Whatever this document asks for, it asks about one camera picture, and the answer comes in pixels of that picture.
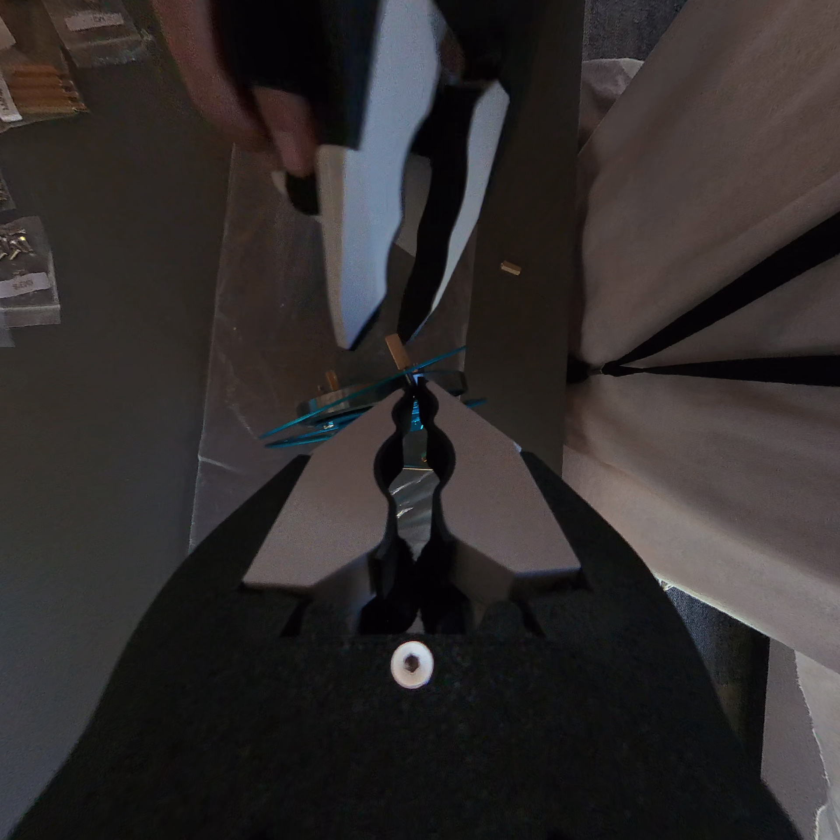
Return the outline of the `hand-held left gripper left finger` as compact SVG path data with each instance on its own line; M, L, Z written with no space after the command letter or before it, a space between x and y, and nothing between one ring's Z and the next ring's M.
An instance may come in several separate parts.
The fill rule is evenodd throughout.
M327 603L361 632L413 625L413 556L390 492L413 404L404 383L313 452L245 573L247 590Z

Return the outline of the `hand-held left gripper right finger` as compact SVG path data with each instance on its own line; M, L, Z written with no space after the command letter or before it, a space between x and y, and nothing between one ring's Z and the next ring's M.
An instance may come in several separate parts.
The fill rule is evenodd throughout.
M479 623L472 603L576 585L581 563L517 445L425 379L422 424L437 478L422 551L423 622Z

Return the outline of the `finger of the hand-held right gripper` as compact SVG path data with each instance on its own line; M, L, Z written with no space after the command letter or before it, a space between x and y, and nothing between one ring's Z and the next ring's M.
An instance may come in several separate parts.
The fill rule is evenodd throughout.
M435 5L332 5L341 89L318 148L325 277L338 346L352 350L381 306L403 220L403 175L440 78Z
M502 86L443 86L413 145L430 178L397 320L413 340L436 309L477 224L508 115Z

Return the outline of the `blue metal disc bearing assembly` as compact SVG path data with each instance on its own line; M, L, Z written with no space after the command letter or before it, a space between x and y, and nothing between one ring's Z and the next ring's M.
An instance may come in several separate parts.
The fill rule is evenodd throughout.
M437 370L435 365L466 351L460 346L423 362L412 362L406 348L396 334L385 338L397 372L370 384L341 387L333 371L328 372L329 390L302 402L297 417L259 436L267 449L313 447L329 441L373 406L398 391L403 385L414 385L419 379L442 387L468 408L487 403L485 397L464 398L468 391L467 379L462 371Z

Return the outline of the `person's right hand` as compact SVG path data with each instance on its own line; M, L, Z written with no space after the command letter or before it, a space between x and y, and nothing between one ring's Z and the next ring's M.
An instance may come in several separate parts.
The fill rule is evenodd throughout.
M197 110L228 140L261 153L273 170L314 171L319 141L312 110L295 93L246 90L224 55L214 3L153 1L166 44Z

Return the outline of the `clear plastic bag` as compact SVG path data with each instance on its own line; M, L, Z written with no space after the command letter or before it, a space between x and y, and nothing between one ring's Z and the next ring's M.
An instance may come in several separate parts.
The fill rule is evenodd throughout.
M271 181L265 160L235 146L217 273L203 433L190 549L291 459L314 446L267 448L270 429L328 388L368 385L396 372L385 336L396 331L414 257L392 247L380 317L360 347L334 341L319 223Z

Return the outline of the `pile of small screw bags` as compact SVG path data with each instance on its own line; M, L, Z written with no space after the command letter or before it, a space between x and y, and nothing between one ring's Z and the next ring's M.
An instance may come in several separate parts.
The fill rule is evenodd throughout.
M148 36L121 1L1 2L1 131L71 120L88 112L72 69L129 64ZM2 175L2 347L12 330L60 322L55 261L37 216L17 216Z

